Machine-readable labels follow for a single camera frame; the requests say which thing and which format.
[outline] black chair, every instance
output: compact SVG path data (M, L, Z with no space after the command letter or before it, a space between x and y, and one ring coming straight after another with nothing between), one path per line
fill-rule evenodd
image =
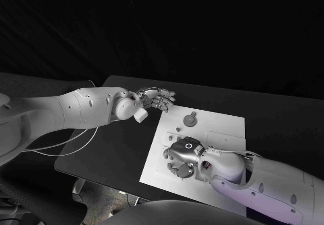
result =
M84 87L94 87L94 83L0 73L0 93L11 97L58 96ZM47 134L28 148L41 148L67 141L73 132L73 129L67 129ZM63 149L64 145L48 152L57 155ZM57 157L35 152L22 153L0 167L0 191L47 225L81 225L87 206L73 199L77 178L55 170L55 160Z

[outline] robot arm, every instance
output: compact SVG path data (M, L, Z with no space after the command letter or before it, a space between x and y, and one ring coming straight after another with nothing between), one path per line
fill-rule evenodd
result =
M143 88L83 88L55 97L14 98L0 94L0 165L8 163L45 134L61 129L90 129L148 117L146 108L168 112L175 92Z
M296 167L205 148L191 137L173 143L163 156L185 162L181 168L168 165L176 176L189 178L199 171L220 193L279 221L293 225L324 223L324 181ZM253 176L243 184L245 169Z

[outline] dark curtain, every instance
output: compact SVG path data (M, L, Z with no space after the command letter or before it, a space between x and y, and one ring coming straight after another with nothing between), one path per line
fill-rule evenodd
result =
M324 99L323 4L0 2L0 71L110 75Z

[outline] floor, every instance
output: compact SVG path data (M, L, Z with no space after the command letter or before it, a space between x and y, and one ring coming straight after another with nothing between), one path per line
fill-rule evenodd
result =
M110 212L119 213L136 205L137 197L122 194L119 190L96 184L90 181L86 182L83 191L80 193L84 204L89 206L86 225L99 225L109 219Z

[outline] white board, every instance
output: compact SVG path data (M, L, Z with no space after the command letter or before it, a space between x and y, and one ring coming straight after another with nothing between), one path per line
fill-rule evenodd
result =
M184 118L192 112L197 112L198 124L188 127ZM247 207L215 191L198 170L194 177L182 179L168 169L169 162L173 167L184 164L163 157L163 151L178 141L178 136L194 137L205 147L212 145L227 150L245 150L245 118L182 106L171 107L169 113L162 113L140 182L247 216Z

